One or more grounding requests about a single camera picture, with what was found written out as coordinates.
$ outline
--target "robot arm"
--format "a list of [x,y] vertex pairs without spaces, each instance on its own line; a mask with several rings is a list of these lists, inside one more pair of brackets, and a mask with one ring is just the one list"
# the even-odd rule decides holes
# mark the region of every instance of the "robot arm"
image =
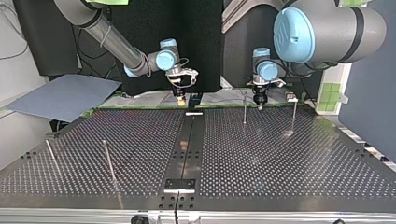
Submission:
[[289,0],[276,17],[274,44],[253,53],[255,102],[266,103],[264,86],[282,72],[307,77],[337,63],[354,63],[376,52],[387,33],[384,19],[365,7],[337,7],[333,0]]
[[[165,71],[170,83],[178,92],[177,99],[183,104],[184,91],[195,84],[198,72],[183,68],[175,39],[160,43],[161,50],[144,54],[120,34],[102,13],[104,5],[87,3],[85,0],[54,0],[62,14],[80,29],[86,30],[101,46],[105,47],[125,65],[129,77],[139,77],[159,70]],[[191,77],[189,86],[181,86],[182,77]]]

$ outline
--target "cable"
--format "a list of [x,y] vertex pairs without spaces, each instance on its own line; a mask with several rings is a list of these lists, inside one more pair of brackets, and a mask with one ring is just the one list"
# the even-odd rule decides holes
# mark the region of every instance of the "cable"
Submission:
[[302,78],[300,78],[300,82],[301,82],[301,85],[303,85],[303,88],[304,88],[304,91],[306,92],[306,95],[309,97],[309,99],[311,100],[312,104],[314,104],[314,106],[316,108],[317,104],[315,103],[314,98],[312,98],[312,96],[309,94],[309,92],[308,92],[308,90],[307,90]]
[[[18,14],[17,14],[17,12],[15,11],[14,8],[12,8],[11,6],[9,6],[9,5],[7,5],[6,3],[3,3],[3,2],[0,2],[0,6],[8,8],[8,10],[10,10],[15,15],[15,17],[18,18]],[[12,23],[12,21],[9,19],[7,14],[5,12],[3,12],[3,15],[6,17],[6,20],[9,22],[9,24],[11,24],[11,26],[15,30],[15,32],[21,37],[21,39],[25,40],[25,38],[23,37],[23,34],[17,29],[17,27],[15,27],[14,23]]]
[[108,30],[107,30],[105,36],[103,37],[103,40],[100,42],[100,48],[102,48],[103,45],[105,44],[106,39],[107,39],[108,35],[110,34],[112,28],[113,28],[112,25],[110,25],[110,26],[108,27]]
[[116,68],[116,64],[114,63],[114,65],[108,70],[108,72],[105,75],[105,79],[108,79],[110,77],[111,72],[113,71],[114,68]]
[[169,76],[166,76],[166,78],[168,78],[168,81],[172,84],[172,86],[179,88],[179,89],[187,89],[189,87],[192,87],[193,85],[195,85],[195,82],[192,82],[190,85],[188,86],[178,86],[177,84],[173,83],[171,78]]
[[[3,2],[0,2],[0,6],[3,6],[3,7],[5,7],[5,8],[7,8],[7,9],[10,10],[16,17],[18,17],[17,12],[16,12],[15,9],[12,8],[11,6],[9,6],[9,5],[7,5],[6,3],[3,3]],[[14,23],[12,23],[12,21],[9,19],[9,17],[7,16],[7,14],[6,14],[5,12],[3,12],[3,15],[5,16],[6,20],[9,22],[9,24],[11,24],[12,28],[15,30],[15,32],[18,34],[18,36],[19,36],[21,39],[23,39],[24,41],[26,41],[26,40],[24,39],[22,33],[17,29],[17,27],[15,27]],[[13,59],[13,58],[19,57],[19,56],[21,56],[22,54],[24,54],[28,49],[29,49],[29,44],[28,44],[27,41],[26,41],[26,46],[25,46],[25,48],[23,49],[22,52],[17,53],[17,54],[15,54],[15,55],[11,55],[11,56],[7,56],[7,57],[0,58],[0,60],[8,60],[8,59]]]
[[146,65],[147,65],[147,67],[148,67],[148,74],[147,74],[147,77],[151,77],[152,71],[151,71],[151,65],[149,64],[149,57],[148,57],[145,53],[143,53],[142,51],[140,51],[140,55],[143,57],[143,59],[145,60]]
[[0,60],[7,60],[7,59],[13,59],[13,58],[19,57],[22,54],[24,54],[28,49],[29,49],[29,45],[26,44],[25,49],[21,53],[18,53],[18,54],[12,55],[12,56],[8,56],[8,57],[4,57],[4,58],[0,58]]

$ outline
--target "black cable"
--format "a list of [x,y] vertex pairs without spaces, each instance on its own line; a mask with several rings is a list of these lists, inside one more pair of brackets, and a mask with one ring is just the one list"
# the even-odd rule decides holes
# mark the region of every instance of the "black cable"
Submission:
[[26,43],[26,47],[21,53],[18,53],[18,54],[12,55],[12,56],[8,56],[8,57],[4,57],[4,58],[0,58],[0,60],[7,60],[7,59],[13,59],[13,58],[19,57],[22,54],[24,54],[28,49],[29,49],[29,45]]
[[110,77],[111,72],[113,71],[114,68],[116,68],[116,66],[117,65],[114,63],[114,65],[110,69],[108,69],[105,75],[105,79],[108,79]]
[[178,196],[180,194],[177,194],[177,199],[176,199],[176,206],[175,206],[175,224],[178,224],[178,215],[177,215],[177,207],[178,207]]
[[[289,77],[292,78],[292,76],[290,75],[289,69],[287,69],[287,70],[285,70],[285,71],[286,71],[286,77],[289,76]],[[304,84],[304,82],[303,82],[303,78],[302,78],[302,77],[299,77],[299,79],[300,79],[301,85],[302,85],[303,88],[304,88],[304,91],[306,92],[306,95],[309,97],[309,100],[311,100],[312,104],[314,104],[314,106],[317,107],[317,104],[314,102],[314,98],[312,98],[311,94],[309,94],[308,89],[306,88],[306,86],[305,86],[305,84]]]
[[85,64],[87,64],[87,66],[91,69],[90,76],[93,76],[93,73],[96,73],[96,75],[98,75],[99,77],[104,78],[104,77],[102,77],[102,75],[98,71],[93,69],[93,67],[92,67],[92,65],[90,63],[88,63],[87,61],[85,61],[83,59],[81,59],[81,61],[84,62]]
[[316,108],[317,104],[315,103],[314,98],[312,98],[312,96],[309,94],[309,92],[308,92],[308,90],[307,90],[302,78],[300,78],[300,82],[301,82],[301,85],[303,85],[303,88],[304,88],[304,91],[306,92],[306,95],[309,97],[309,99],[311,100],[312,104],[314,104],[314,106]]

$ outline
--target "metal rod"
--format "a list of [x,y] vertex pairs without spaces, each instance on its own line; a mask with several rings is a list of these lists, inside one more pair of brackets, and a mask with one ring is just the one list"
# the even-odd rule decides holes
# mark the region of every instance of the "metal rod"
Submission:
[[56,160],[55,154],[53,154],[52,151],[52,146],[50,145],[50,141],[48,139],[46,140],[46,144],[47,144],[47,148],[49,149],[50,156],[52,157],[53,160]]
[[117,181],[116,174],[114,173],[114,169],[113,169],[113,163],[111,162],[111,158],[110,158],[110,152],[108,151],[107,141],[103,140],[102,142],[103,142],[103,148],[105,149],[106,152],[108,166],[110,167],[111,176],[113,177],[114,181]]
[[295,122],[295,120],[296,120],[297,104],[298,104],[298,101],[296,101],[296,102],[294,103],[293,120],[292,120],[292,122],[291,122],[291,130],[292,130],[293,132],[294,132],[294,122]]
[[244,124],[247,124],[247,118],[248,118],[248,98],[247,94],[245,93],[244,95],[244,107],[245,107],[245,112],[244,112]]

